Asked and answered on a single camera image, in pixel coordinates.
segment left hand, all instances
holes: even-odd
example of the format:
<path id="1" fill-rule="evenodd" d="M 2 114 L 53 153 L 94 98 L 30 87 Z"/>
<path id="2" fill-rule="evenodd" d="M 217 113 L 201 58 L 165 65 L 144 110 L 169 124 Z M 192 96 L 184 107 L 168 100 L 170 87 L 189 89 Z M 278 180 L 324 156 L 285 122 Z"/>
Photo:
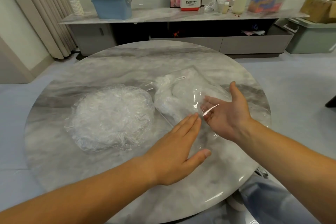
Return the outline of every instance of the left hand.
<path id="1" fill-rule="evenodd" d="M 154 185 L 171 185 L 182 180 L 211 155 L 210 150 L 204 149 L 188 159 L 200 127 L 198 113 L 188 115 L 143 156 Z"/>

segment marble cabinet top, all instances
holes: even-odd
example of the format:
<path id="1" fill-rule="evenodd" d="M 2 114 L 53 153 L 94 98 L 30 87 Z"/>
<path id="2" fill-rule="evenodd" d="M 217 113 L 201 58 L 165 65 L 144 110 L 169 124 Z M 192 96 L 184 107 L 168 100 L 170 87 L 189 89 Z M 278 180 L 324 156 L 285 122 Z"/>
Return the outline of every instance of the marble cabinet top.
<path id="1" fill-rule="evenodd" d="M 204 7 L 198 11 L 183 12 L 179 8 L 134 9 L 132 17 L 127 20 L 100 19 L 96 11 L 86 12 L 82 16 L 71 14 L 61 20 L 60 24 L 97 24 L 97 23 L 126 23 L 126 22 L 170 22 L 170 21 L 207 21 L 207 20 L 251 20 L 251 19 L 278 19 L 309 17 L 297 10 L 280 10 L 275 13 L 252 13 L 245 11 L 241 15 L 205 13 Z"/>
<path id="2" fill-rule="evenodd" d="M 70 184 L 120 165 L 143 154 L 171 127 L 156 115 L 153 138 L 128 152 L 108 149 L 86 153 L 65 131 L 73 104 L 86 93 L 114 83 L 128 86 L 153 80 L 195 65 L 207 78 L 228 90 L 236 81 L 251 115 L 271 125 L 264 91 L 252 75 L 233 59 L 212 49 L 179 41 L 144 41 L 103 50 L 62 72 L 40 94 L 26 122 L 28 165 L 46 191 Z M 182 219 L 219 203 L 237 190 L 257 163 L 235 143 L 208 140 L 212 155 L 190 176 L 171 186 L 156 186 L 109 220 L 110 223 L 156 224 Z"/>

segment forearm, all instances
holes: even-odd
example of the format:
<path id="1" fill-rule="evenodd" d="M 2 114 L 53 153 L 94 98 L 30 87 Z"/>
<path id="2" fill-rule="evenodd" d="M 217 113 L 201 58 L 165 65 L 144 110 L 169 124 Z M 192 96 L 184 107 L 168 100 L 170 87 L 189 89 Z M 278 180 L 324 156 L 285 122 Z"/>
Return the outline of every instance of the forearm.
<path id="1" fill-rule="evenodd" d="M 336 161 L 252 121 L 237 144 L 323 223 L 334 222 Z"/>
<path id="2" fill-rule="evenodd" d="M 105 223 L 154 186 L 142 158 L 0 213 L 2 223 Z"/>

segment floor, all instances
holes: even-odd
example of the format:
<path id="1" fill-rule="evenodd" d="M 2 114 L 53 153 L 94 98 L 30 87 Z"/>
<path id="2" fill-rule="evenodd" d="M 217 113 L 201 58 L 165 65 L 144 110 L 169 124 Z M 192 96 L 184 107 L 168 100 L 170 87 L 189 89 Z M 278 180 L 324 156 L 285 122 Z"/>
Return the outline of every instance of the floor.
<path id="1" fill-rule="evenodd" d="M 336 110 L 324 107 L 336 95 L 336 53 L 237 61 L 263 87 L 275 131 L 336 159 Z M 0 211 L 43 193 L 27 168 L 25 121 L 45 86 L 75 62 L 54 62 L 30 84 L 0 85 Z"/>

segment green storage bin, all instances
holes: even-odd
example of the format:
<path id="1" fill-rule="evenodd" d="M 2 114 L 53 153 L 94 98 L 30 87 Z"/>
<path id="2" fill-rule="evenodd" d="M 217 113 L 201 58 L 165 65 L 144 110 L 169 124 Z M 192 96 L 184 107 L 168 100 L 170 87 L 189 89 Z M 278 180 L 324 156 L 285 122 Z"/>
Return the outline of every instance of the green storage bin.
<path id="1" fill-rule="evenodd" d="M 336 23 L 314 23 L 302 18 L 290 18 L 282 27 L 294 33 L 286 48 L 289 53 L 331 53 L 336 47 Z"/>

